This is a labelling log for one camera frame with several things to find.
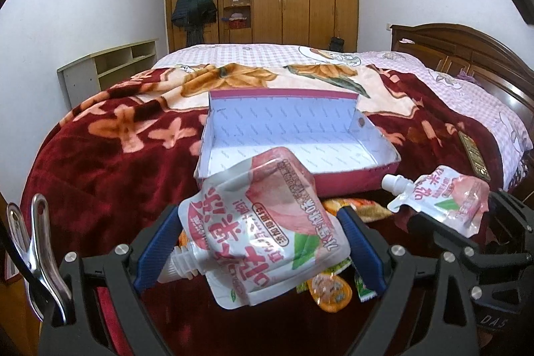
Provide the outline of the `pink cardboard box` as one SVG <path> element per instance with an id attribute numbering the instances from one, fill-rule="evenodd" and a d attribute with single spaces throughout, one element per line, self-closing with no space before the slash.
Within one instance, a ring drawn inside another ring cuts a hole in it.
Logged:
<path id="1" fill-rule="evenodd" d="M 380 189 L 398 169 L 398 150 L 358 110 L 359 94 L 325 89 L 213 90 L 195 178 L 207 177 L 275 147 L 285 147 L 314 176 L 320 197 Z"/>

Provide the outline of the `orange rice cracker packet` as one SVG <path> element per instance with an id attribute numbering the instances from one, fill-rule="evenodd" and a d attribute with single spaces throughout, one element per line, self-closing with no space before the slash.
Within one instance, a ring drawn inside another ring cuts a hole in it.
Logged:
<path id="1" fill-rule="evenodd" d="M 333 198 L 322 202 L 327 212 L 336 216 L 338 211 L 344 207 L 350 207 L 365 223 L 381 221 L 393 215 L 393 213 L 382 205 L 366 199 L 355 198 Z"/>

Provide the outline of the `orange jelly cup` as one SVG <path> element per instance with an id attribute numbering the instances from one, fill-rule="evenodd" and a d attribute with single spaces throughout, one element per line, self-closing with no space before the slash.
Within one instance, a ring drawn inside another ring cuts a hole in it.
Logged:
<path id="1" fill-rule="evenodd" d="M 343 278 L 321 274 L 312 278 L 309 293 L 319 308 L 330 314 L 345 308 L 353 295 L 351 287 Z"/>

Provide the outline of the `large peach jelly pouch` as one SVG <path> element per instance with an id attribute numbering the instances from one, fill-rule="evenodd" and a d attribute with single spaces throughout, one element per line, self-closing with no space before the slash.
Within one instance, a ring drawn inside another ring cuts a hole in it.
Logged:
<path id="1" fill-rule="evenodd" d="M 285 147 L 206 178 L 178 218 L 187 243 L 171 251 L 159 283 L 203 275 L 228 310 L 281 296 L 350 253 L 313 177 Z"/>

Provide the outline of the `red floral blanket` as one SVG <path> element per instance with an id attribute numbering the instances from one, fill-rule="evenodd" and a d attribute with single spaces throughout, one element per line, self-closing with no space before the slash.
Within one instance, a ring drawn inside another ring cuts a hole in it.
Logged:
<path id="1" fill-rule="evenodd" d="M 359 91 L 358 107 L 398 149 L 398 170 L 415 178 L 444 164 L 471 173 L 458 132 L 475 141 L 494 189 L 505 187 L 493 134 L 442 103 L 413 74 L 377 75 L 372 94 L 347 67 L 281 68 L 199 65 L 190 73 L 150 69 L 91 97 L 44 140 L 24 187 L 28 206 L 41 193 L 50 204 L 52 250 L 84 257 L 131 242 L 170 203 L 196 193 L 194 171 L 212 90 L 311 88 Z M 219 307 L 203 279 L 157 286 L 143 296 L 159 332 L 178 355 L 341 355 L 371 307 L 351 303 L 326 314 L 296 292 L 250 309 Z"/>

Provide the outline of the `metal clip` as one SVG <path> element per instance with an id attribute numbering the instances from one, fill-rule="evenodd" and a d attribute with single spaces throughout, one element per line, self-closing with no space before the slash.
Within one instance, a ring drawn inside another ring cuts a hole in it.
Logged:
<path id="1" fill-rule="evenodd" d="M 72 295 L 52 253 L 47 199 L 41 193 L 33 196 L 29 224 L 24 222 L 23 213 L 14 203 L 6 206 L 6 218 L 8 240 L 14 247 L 11 258 L 24 277 L 33 312 L 43 321 L 45 311 L 50 308 L 52 319 L 65 325 L 71 320 Z"/>

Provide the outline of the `black bag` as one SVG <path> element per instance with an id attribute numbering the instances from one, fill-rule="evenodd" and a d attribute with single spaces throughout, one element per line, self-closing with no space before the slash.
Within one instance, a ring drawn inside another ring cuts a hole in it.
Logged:
<path id="1" fill-rule="evenodd" d="M 338 37 L 332 37 L 328 44 L 328 49 L 334 52 L 342 53 L 344 51 L 345 40 Z"/>

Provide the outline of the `green pea snack packet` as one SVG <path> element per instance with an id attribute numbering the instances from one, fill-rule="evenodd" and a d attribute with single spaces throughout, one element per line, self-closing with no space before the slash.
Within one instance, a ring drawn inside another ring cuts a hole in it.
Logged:
<path id="1" fill-rule="evenodd" d="M 358 274 L 355 274 L 355 286 L 361 303 L 369 301 L 377 296 L 377 293 L 374 290 L 366 287 L 362 277 L 360 277 Z"/>

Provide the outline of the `dark hanging jackets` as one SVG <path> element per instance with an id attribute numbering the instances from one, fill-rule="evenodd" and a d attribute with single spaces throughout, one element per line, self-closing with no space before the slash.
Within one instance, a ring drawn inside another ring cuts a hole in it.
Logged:
<path id="1" fill-rule="evenodd" d="M 186 46 L 203 44 L 204 27 L 217 21 L 214 0 L 177 0 L 171 23 L 186 32 Z"/>

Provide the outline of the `small peach jelly pouch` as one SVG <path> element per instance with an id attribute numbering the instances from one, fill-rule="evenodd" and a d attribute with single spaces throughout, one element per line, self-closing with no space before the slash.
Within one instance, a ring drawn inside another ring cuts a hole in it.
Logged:
<path id="1" fill-rule="evenodd" d="M 479 233 L 483 214 L 489 210 L 489 184 L 445 165 L 415 181 L 387 174 L 381 187 L 394 195 L 387 206 L 391 212 L 408 206 L 467 238 Z"/>

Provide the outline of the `low white shelf unit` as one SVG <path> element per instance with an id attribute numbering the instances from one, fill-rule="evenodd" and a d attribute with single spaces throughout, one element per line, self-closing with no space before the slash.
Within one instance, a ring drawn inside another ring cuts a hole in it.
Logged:
<path id="1" fill-rule="evenodd" d="M 156 42 L 137 41 L 93 52 L 57 69 L 70 108 L 150 69 L 157 61 Z"/>

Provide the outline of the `wooden headboard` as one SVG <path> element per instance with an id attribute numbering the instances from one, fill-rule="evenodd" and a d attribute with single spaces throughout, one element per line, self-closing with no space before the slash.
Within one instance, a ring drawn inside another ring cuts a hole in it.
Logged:
<path id="1" fill-rule="evenodd" d="M 533 69 L 492 36 L 471 27 L 429 23 L 391 27 L 391 50 L 413 55 L 429 69 L 464 72 L 533 129 Z"/>

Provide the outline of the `pink checked bedsheet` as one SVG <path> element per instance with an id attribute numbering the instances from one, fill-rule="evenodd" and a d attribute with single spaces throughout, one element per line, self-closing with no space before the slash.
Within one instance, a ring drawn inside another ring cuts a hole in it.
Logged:
<path id="1" fill-rule="evenodd" d="M 232 62 L 264 69 L 290 64 L 347 66 L 363 78 L 363 87 L 368 94 L 375 91 L 377 75 L 364 73 L 363 69 L 367 66 L 373 65 L 383 73 L 413 74 L 451 110 L 481 122 L 493 134 L 501 153 L 506 187 L 513 188 L 527 177 L 527 153 L 533 149 L 533 145 L 524 122 L 497 97 L 482 88 L 479 79 L 456 78 L 428 69 L 421 60 L 407 53 L 337 53 L 278 44 L 200 44 L 172 52 L 158 60 L 154 67 L 176 68 L 190 73 L 199 65 L 222 67 Z"/>

